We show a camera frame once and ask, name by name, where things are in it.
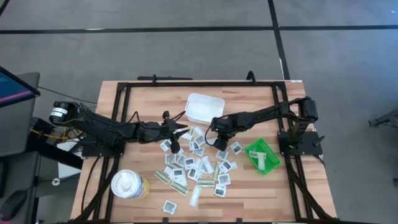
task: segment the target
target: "plastic jar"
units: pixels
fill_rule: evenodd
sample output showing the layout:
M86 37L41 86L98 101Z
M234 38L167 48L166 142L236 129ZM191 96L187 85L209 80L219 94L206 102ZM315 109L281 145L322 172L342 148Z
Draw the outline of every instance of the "plastic jar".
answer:
M111 189L121 198L144 198L149 193L149 182L132 170L121 170L112 178Z

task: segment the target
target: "white plastic container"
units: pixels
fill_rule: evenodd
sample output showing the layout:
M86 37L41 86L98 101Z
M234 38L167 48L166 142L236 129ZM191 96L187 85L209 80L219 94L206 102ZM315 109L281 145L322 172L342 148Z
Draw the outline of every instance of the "white plastic container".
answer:
M221 98L191 93L185 106L185 115L189 121L211 124L214 117L223 115L224 105L225 101Z
M121 198L144 198L149 192L149 182L132 170L121 170L112 178L111 189Z

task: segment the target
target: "computer screen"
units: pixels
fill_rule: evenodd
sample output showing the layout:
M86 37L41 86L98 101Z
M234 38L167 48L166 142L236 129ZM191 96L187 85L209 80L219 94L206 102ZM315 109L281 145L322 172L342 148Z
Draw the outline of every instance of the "computer screen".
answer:
M29 84L0 67L0 107L40 96Z

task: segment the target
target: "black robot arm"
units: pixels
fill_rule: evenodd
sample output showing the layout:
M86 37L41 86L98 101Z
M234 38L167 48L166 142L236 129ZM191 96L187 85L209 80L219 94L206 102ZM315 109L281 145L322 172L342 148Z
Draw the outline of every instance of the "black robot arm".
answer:
M177 119L174 120L169 118L168 111L164 111L162 124L158 122L142 122L140 120L133 123L130 123L130 121L120 123L92 112L83 104L78 105L74 102L56 101L50 115L50 121L57 126L77 128L89 135L92 142L84 143L83 141L83 145L86 144L85 146L89 148L90 146L96 148L102 147L120 154L123 153L120 150L124 148L126 142L146 144L170 139L172 142L170 146L172 152L178 153L180 150L178 138L188 131L177 132L178 129L187 127L187 125L176 123L176 120L183 114L184 112L180 113L176 117Z
M292 104L298 104L298 116L289 110ZM295 147L300 147L301 135L309 124L314 123L318 119L317 107L315 102L306 96L255 112L240 112L213 118L210 128L218 134L214 147L224 151L228 140L233 138L236 133L247 131L255 124L276 118L288 118L294 121L295 125L290 132L290 142Z

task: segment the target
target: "green plastic basket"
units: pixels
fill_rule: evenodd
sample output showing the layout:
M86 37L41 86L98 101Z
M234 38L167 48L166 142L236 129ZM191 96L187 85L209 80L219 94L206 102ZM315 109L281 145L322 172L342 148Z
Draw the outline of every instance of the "green plastic basket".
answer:
M251 144L250 146L244 149L246 155L250 158L251 162L256 166L257 170L262 174L266 175L271 170L275 169L280 165L280 160L276 156L276 154L272 151L272 149L268 146L268 144L263 139L258 139L256 142ZM249 151L255 152L265 152L266 153L266 169L259 169L259 160L256 158L252 158L249 156Z

